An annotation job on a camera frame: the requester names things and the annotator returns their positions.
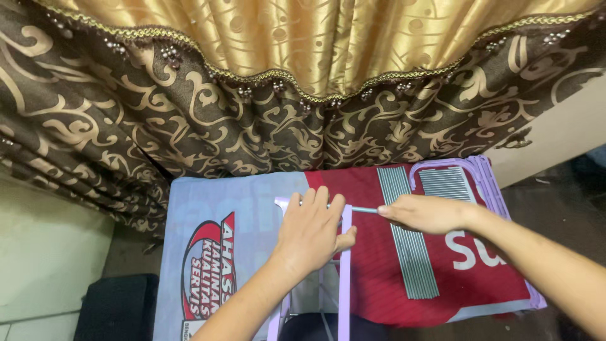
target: hand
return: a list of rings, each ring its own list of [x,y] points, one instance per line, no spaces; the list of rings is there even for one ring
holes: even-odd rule
[[[328,189],[321,186],[318,193],[308,189],[299,205],[301,195],[293,193],[278,234],[278,244],[271,258],[282,262],[286,270],[302,280],[322,268],[337,252],[356,243],[358,229],[352,226],[346,234],[337,235],[337,224],[345,207],[345,198],[335,195],[329,208]]]
[[[379,215],[429,234],[446,234],[466,228],[479,206],[426,195],[400,195],[389,206],[379,206]]]

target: left hand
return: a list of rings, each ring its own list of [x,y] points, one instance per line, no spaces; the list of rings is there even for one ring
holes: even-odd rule
[[[299,205],[301,195],[293,193],[284,214],[271,258],[281,262],[286,270],[303,279],[314,270],[322,268],[337,252],[356,243],[358,229],[352,226],[346,234],[337,235],[337,224],[345,207],[345,198],[335,195],[330,207],[328,188],[321,186],[318,192],[308,189]]]

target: white wall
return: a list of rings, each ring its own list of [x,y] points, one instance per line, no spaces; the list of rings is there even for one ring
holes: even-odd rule
[[[101,278],[113,225],[0,175],[0,325],[79,310]]]
[[[606,76],[593,78],[563,102],[530,121],[519,149],[487,150],[499,187],[507,187],[538,172],[606,143]]]

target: gold curtain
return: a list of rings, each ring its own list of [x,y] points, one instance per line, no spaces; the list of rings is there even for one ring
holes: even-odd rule
[[[162,25],[240,76],[289,72],[312,96],[349,96],[387,72],[440,69],[522,18],[564,18],[599,0],[51,0],[105,25]]]

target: right hand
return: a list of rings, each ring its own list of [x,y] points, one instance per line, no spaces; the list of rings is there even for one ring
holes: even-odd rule
[[[446,234],[468,227],[478,205],[463,201],[404,194],[388,206],[379,206],[379,215],[429,234]]]

